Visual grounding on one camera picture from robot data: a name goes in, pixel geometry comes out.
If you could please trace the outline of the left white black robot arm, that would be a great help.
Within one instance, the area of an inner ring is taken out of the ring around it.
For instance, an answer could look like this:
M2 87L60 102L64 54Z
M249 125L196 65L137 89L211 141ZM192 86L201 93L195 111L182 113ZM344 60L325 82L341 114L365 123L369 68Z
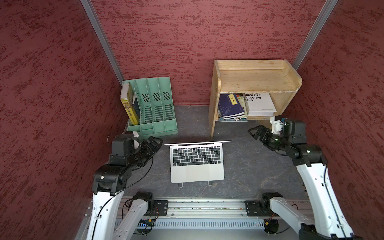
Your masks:
M121 199L136 169L144 167L161 149L163 140L148 137L140 141L133 133L121 134L112 141L109 160L94 173L93 209L88 240L129 240L140 220L151 214L154 197L149 192L138 192L131 200L128 213L119 226L115 226Z

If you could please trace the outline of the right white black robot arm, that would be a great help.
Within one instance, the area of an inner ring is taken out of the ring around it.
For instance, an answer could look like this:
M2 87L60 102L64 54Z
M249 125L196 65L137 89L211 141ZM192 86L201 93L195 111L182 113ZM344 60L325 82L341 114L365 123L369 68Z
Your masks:
M310 219L290 205L279 193L264 193L259 209L264 215L278 215L301 240L359 240L346 220L328 173L328 161L322 149L309 145L306 124L283 118L276 121L279 130L263 125L251 128L249 134L276 153L284 152L296 167L312 206Z

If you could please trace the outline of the silver laptop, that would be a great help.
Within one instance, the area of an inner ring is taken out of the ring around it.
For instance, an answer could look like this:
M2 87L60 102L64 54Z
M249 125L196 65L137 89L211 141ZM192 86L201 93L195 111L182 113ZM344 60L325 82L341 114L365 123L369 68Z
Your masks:
M223 143L225 141L168 144L171 183L224 180Z

